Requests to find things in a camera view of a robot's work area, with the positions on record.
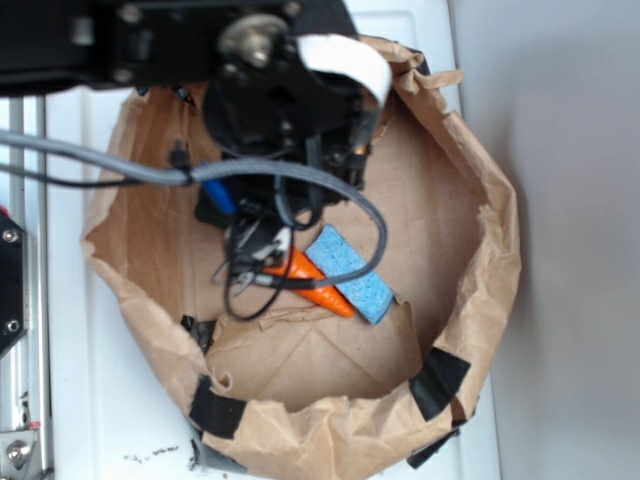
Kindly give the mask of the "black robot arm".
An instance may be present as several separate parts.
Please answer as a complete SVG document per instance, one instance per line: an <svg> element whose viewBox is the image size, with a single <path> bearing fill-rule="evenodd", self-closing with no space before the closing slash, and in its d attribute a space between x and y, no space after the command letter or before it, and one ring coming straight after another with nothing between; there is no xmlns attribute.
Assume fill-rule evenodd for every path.
<svg viewBox="0 0 640 480"><path fill-rule="evenodd" d="M167 170L130 167L80 147L3 132L9 146L117 172L124 185L199 184L228 220L228 284L308 290L317 279L275 274L289 263L299 221L360 201L371 137L389 92L386 62L360 42L341 1L5 1L1 93L42 96L78 86L167 89L198 107L221 149Z"/></svg>

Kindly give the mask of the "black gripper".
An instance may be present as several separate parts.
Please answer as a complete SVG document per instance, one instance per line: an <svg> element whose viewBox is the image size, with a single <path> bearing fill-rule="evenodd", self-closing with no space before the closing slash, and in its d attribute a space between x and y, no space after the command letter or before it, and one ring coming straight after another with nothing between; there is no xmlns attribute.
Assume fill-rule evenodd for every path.
<svg viewBox="0 0 640 480"><path fill-rule="evenodd" d="M316 167L361 189L370 153L365 143L375 99L344 74L320 73L300 64L258 69L216 67L202 112L209 135L226 160L259 158L309 164L306 142L320 142ZM237 209L219 179L202 183L210 201L232 215L225 231L225 257L215 284L234 296L249 286L281 288L289 267L293 231L265 205L243 200Z"/></svg>

